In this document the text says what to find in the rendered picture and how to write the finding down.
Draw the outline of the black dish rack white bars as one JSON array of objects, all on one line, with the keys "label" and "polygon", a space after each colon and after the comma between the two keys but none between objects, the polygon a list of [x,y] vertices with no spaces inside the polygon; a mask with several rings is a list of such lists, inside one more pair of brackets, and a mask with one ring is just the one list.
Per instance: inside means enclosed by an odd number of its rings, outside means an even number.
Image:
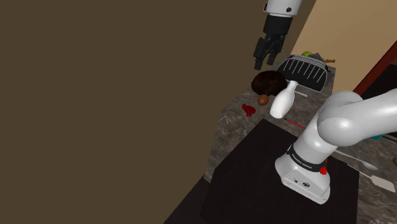
[{"label": "black dish rack white bars", "polygon": [[304,55],[290,55],[276,71],[288,81],[296,81],[301,87],[320,93],[333,78],[330,68],[321,60]]}]

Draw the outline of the dark brown bowl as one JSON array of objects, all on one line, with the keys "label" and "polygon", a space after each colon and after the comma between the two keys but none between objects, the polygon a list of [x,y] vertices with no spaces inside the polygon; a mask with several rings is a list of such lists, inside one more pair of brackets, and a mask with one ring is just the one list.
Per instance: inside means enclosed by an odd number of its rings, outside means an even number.
[{"label": "dark brown bowl", "polygon": [[253,92],[258,95],[276,96],[288,85],[284,75],[278,71],[258,73],[251,82]]}]

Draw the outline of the small red crumpled object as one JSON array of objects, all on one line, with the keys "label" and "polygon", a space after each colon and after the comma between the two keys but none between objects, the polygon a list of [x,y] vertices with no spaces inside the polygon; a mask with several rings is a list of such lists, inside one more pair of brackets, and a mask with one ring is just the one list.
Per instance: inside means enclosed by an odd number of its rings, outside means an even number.
[{"label": "small red crumpled object", "polygon": [[245,111],[246,116],[249,116],[249,117],[251,117],[252,115],[254,115],[256,113],[256,109],[250,105],[247,105],[247,104],[243,104],[242,109]]}]

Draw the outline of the black robot stand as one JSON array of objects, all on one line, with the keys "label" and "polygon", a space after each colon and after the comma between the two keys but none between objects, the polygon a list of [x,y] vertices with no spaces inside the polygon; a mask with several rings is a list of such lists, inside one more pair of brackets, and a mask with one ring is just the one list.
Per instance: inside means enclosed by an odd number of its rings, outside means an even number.
[{"label": "black robot stand", "polygon": [[357,224],[359,172],[328,158],[323,205],[284,186],[274,167],[296,136],[266,120],[215,168],[201,210],[207,224]]}]

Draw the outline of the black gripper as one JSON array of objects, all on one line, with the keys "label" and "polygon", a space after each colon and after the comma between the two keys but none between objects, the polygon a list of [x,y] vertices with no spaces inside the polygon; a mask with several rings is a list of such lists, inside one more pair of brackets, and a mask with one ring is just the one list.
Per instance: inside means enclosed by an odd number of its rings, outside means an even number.
[{"label": "black gripper", "polygon": [[267,64],[274,64],[277,54],[281,52],[286,35],[293,21],[292,17],[278,17],[267,15],[263,32],[266,36],[260,37],[256,44],[253,56],[255,57],[254,69],[260,70],[265,57],[268,55]]}]

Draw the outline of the white spatula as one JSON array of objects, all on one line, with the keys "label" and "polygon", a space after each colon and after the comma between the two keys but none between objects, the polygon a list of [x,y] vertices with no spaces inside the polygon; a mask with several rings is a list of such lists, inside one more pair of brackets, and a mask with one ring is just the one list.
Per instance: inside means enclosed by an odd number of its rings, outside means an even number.
[{"label": "white spatula", "polygon": [[396,189],[395,189],[394,183],[392,183],[392,182],[390,182],[388,180],[382,179],[380,177],[374,176],[374,175],[369,176],[369,175],[365,174],[364,172],[361,172],[361,171],[359,171],[358,169],[356,169],[356,168],[354,168],[352,166],[350,166],[350,168],[353,168],[354,170],[358,171],[361,175],[371,179],[371,181],[372,181],[372,183],[374,185],[376,185],[378,187],[381,187],[381,188],[383,188],[385,190],[388,190],[390,192],[396,193]]}]

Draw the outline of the white spoon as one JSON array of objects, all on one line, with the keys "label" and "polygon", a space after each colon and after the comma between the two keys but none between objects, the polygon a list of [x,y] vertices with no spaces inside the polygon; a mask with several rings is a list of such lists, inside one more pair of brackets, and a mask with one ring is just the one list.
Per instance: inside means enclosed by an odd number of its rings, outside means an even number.
[{"label": "white spoon", "polygon": [[335,153],[338,153],[338,154],[341,154],[341,155],[343,155],[343,156],[346,156],[346,157],[349,157],[349,158],[353,158],[353,159],[355,159],[355,160],[357,160],[357,161],[360,161],[367,169],[371,169],[371,170],[377,170],[377,167],[376,166],[374,166],[374,165],[372,165],[372,164],[370,164],[370,163],[368,163],[368,162],[365,162],[365,161],[363,161],[363,160],[360,160],[360,159],[358,159],[358,158],[355,158],[355,157],[353,157],[353,156],[350,156],[350,155],[348,155],[348,154],[346,154],[346,153],[343,153],[343,152],[341,152],[341,151],[338,151],[338,150],[335,150]]}]

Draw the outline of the dark red door frame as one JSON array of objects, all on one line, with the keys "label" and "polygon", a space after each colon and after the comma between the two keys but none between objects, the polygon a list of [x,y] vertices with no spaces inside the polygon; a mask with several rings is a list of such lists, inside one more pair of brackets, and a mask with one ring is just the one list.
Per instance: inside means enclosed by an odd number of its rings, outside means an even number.
[{"label": "dark red door frame", "polygon": [[358,86],[354,89],[354,92],[362,95],[395,58],[397,58],[397,41],[394,42],[378,63],[376,63],[370,72],[361,80]]}]

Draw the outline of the red pen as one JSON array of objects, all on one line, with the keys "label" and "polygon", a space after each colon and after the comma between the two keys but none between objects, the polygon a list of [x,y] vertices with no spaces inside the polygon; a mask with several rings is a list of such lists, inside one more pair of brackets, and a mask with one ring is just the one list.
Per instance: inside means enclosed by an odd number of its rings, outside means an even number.
[{"label": "red pen", "polygon": [[287,122],[290,122],[290,123],[292,123],[292,124],[294,124],[294,125],[296,125],[296,126],[298,126],[298,127],[301,127],[301,128],[303,128],[303,129],[306,129],[306,127],[304,127],[303,125],[300,125],[299,123],[296,123],[296,122],[294,122],[294,121],[292,121],[292,120],[290,120],[290,119],[284,118],[284,120],[286,120]]}]

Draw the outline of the white bottle vase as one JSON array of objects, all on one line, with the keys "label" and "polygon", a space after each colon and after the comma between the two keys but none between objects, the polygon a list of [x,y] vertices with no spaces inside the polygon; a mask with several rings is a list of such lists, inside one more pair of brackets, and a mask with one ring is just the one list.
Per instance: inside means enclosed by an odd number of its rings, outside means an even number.
[{"label": "white bottle vase", "polygon": [[277,94],[270,109],[272,117],[281,119],[290,110],[295,100],[295,88],[297,85],[296,81],[290,81],[288,86]]}]

